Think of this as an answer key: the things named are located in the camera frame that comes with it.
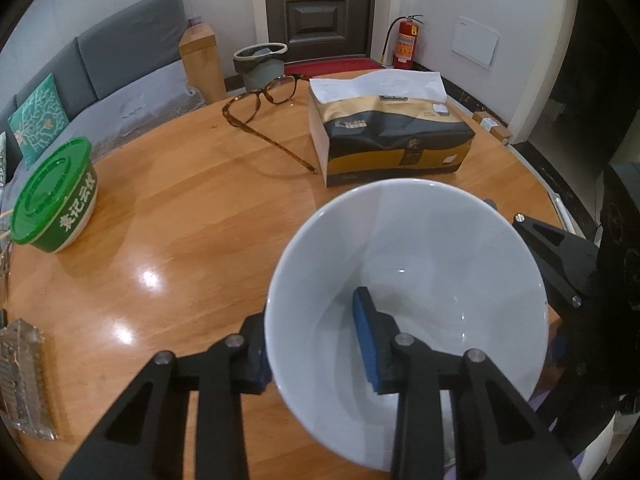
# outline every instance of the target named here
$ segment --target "dark doorway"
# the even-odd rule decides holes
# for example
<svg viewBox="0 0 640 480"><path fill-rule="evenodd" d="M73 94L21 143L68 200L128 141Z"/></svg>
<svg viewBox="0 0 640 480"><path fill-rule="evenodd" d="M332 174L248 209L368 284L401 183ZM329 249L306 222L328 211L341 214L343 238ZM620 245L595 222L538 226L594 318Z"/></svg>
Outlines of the dark doorway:
<svg viewBox="0 0 640 480"><path fill-rule="evenodd" d="M558 79L529 142L595 222L602 171L639 108L640 54L629 34L605 0L578 0Z"/></svg>
<svg viewBox="0 0 640 480"><path fill-rule="evenodd" d="M373 0L266 0L269 40L287 61L368 55Z"/></svg>

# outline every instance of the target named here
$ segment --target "gray sofa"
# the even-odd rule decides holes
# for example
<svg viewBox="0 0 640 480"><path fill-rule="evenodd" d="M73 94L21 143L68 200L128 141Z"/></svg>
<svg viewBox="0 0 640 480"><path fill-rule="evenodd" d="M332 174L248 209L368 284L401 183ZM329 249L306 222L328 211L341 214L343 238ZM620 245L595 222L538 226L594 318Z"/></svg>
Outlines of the gray sofa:
<svg viewBox="0 0 640 480"><path fill-rule="evenodd" d="M178 44L187 29L182 0L142 0L74 38L0 112L6 131L7 184L2 211L11 209L27 179L62 144L86 136L92 160L158 124L204 106L187 85ZM69 126L30 168L8 118L50 73Z"/></svg>

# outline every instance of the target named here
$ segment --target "black and gold packaging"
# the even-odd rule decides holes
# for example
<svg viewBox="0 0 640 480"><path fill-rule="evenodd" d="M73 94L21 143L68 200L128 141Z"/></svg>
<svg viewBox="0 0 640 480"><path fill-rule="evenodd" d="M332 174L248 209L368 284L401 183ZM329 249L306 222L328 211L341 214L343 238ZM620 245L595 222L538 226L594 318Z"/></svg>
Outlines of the black and gold packaging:
<svg viewBox="0 0 640 480"><path fill-rule="evenodd" d="M361 96L321 104L309 89L308 110L327 186L453 172L474 138L449 105L425 99Z"/></svg>

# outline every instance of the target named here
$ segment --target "eyeglasses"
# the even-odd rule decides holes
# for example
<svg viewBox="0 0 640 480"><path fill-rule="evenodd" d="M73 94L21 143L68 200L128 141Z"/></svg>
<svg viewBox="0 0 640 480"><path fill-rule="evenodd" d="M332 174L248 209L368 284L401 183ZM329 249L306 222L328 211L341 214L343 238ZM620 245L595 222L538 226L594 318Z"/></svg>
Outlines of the eyeglasses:
<svg viewBox="0 0 640 480"><path fill-rule="evenodd" d="M289 155L298 163L302 164L311 173L317 174L318 170L316 170L316 168L314 168L306 160L303 160L291 150L285 148L279 142L276 142L275 140L270 139L262 133L257 132L248 124L260 109L261 94L264 94L264 96L267 98L267 101L272 105L281 105L282 103L288 101L293 97L293 94L296 93L296 89L298 88L298 81L301 79L304 81L309 81L309 78L307 76L300 74L283 75L277 77L261 90L245 92L244 94L231 99L231 101L229 101L225 105L225 107L222 108L222 115L232 126L240 128L242 131L247 132L248 134L252 134L259 139L266 140L268 143L287 153L287 155Z"/></svg>

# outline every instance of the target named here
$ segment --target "wooden table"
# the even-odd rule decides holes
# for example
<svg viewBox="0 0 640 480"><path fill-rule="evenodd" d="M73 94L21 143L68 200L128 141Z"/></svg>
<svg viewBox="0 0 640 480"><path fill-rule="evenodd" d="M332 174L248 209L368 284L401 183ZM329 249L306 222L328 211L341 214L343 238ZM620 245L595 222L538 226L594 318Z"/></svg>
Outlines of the wooden table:
<svg viewBox="0 0 640 480"><path fill-rule="evenodd" d="M360 73L345 73L353 77ZM291 102L264 102L252 125L313 164L306 83ZM325 189L277 148L229 126L213 104L134 140L97 166L87 228L58 255L16 247L10 319L46 336L44 378L60 439L23 437L44 479L66 461L140 368L161 349L200 352L261 310L271 273L296 230L348 187ZM455 174L432 178L559 225L540 183L478 124ZM243 400L252 479L386 478L322 448L272 384ZM190 412L186 476L193 473Z"/></svg>

